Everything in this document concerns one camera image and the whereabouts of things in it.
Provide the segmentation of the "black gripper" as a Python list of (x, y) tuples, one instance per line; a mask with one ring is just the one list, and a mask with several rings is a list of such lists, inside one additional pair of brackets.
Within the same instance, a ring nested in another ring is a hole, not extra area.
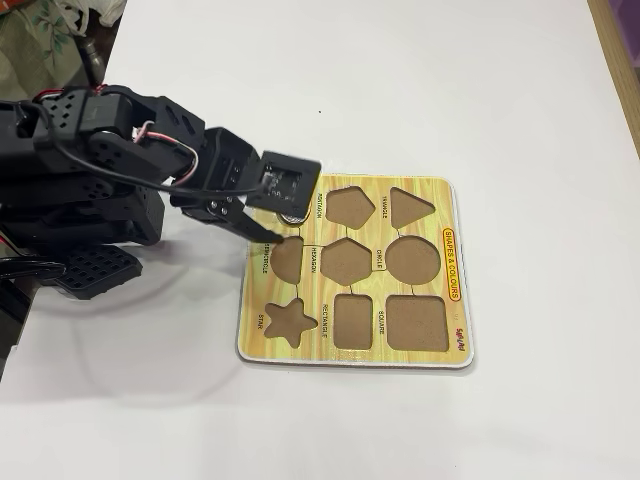
[(218, 191), (218, 194), (214, 198), (172, 195), (171, 205), (181, 208), (182, 214), (192, 220), (250, 242), (281, 243), (282, 235), (263, 227), (244, 211), (242, 197), (253, 195), (259, 189), (265, 170), (265, 162), (254, 147), (231, 131), (217, 127), (206, 129), (199, 149), (192, 147), (192, 150), (198, 154), (198, 165), (186, 147), (174, 148), (180, 169), (173, 184), (195, 191)]

